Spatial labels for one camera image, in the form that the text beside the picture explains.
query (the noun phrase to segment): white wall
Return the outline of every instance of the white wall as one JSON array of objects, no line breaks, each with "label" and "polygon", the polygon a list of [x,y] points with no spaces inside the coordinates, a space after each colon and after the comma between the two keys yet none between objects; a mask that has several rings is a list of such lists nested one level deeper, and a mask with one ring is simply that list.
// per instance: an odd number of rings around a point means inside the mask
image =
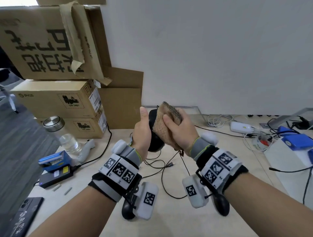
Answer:
[{"label": "white wall", "polygon": [[144,71],[143,105],[291,114],[313,106],[313,1],[107,0],[112,66]]}]

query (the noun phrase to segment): black vr controller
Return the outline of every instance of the black vr controller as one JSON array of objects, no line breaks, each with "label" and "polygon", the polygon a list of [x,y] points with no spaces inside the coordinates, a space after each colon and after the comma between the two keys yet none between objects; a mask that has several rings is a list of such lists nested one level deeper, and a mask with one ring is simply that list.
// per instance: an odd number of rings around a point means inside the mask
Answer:
[{"label": "black vr controller", "polygon": [[164,142],[156,135],[152,128],[154,126],[154,122],[157,118],[157,109],[153,109],[149,112],[149,127],[151,130],[151,143],[148,151],[150,152],[158,152],[164,147]]}]

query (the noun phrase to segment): glass water bottle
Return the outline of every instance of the glass water bottle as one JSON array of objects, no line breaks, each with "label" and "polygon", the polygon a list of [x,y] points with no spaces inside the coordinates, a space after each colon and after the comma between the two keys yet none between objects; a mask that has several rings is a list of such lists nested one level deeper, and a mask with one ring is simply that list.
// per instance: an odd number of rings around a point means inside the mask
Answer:
[{"label": "glass water bottle", "polygon": [[77,153],[80,151],[80,143],[66,130],[64,125],[65,121],[59,116],[51,116],[43,122],[44,128],[58,139],[67,153]]}]

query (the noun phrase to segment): white charger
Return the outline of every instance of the white charger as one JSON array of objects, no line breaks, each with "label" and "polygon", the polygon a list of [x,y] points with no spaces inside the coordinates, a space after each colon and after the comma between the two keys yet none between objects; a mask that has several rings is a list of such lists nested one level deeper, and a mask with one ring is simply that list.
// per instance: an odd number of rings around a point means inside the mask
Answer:
[{"label": "white charger", "polygon": [[243,124],[232,121],[230,123],[230,130],[237,133],[250,134],[256,130],[256,127],[251,126],[250,124]]}]

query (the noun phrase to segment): brown knitted cloth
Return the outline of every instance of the brown knitted cloth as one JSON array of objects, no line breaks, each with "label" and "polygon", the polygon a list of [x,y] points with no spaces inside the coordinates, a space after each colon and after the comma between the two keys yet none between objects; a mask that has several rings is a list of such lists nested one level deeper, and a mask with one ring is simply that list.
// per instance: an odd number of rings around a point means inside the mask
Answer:
[{"label": "brown knitted cloth", "polygon": [[174,141],[172,132],[164,124],[164,114],[167,114],[177,125],[182,121],[180,113],[173,106],[164,101],[157,109],[156,120],[152,131],[158,135],[165,144],[172,146],[176,151],[182,150],[182,148]]}]

